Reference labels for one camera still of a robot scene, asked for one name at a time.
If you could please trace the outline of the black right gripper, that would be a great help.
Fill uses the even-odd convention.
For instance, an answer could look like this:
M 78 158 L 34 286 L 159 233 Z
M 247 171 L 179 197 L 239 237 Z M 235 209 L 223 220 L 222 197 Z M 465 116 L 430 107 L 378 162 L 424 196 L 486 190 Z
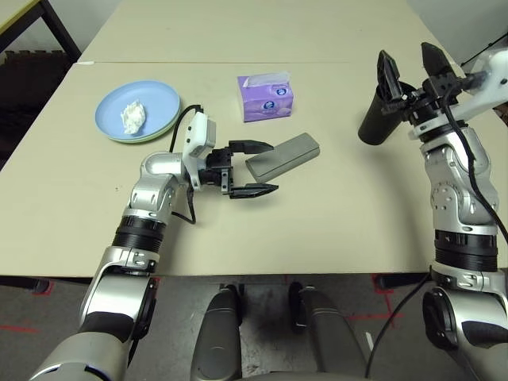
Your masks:
M 463 80 L 456 77 L 444 52 L 434 44 L 422 42 L 421 57 L 428 78 L 416 88 L 399 81 L 395 60 L 385 50 L 379 52 L 377 79 L 383 115 L 393 115 L 409 123 L 434 119 L 448 90 L 452 91 L 452 104 L 457 104 L 456 97 L 462 90 Z

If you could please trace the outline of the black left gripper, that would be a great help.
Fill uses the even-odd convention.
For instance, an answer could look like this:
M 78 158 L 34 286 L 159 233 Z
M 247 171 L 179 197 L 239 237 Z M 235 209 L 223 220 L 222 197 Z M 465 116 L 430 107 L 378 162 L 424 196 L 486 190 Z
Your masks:
M 230 140 L 229 147 L 213 149 L 205 159 L 205 168 L 200 171 L 203 184 L 220 188 L 230 198 L 257 198 L 279 189 L 268 183 L 249 183 L 242 187 L 233 186 L 232 157 L 234 152 L 260 154 L 272 151 L 274 147 L 257 140 Z

